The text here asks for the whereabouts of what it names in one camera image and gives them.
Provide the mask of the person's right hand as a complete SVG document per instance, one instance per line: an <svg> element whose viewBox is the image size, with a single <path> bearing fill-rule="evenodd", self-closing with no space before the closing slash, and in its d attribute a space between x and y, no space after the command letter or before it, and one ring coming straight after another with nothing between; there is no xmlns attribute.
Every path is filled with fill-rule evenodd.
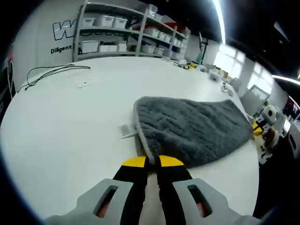
<svg viewBox="0 0 300 225"><path fill-rule="evenodd" d="M268 146L277 137L278 132L274 128L270 128L266 134L264 134L264 145Z"/></svg>

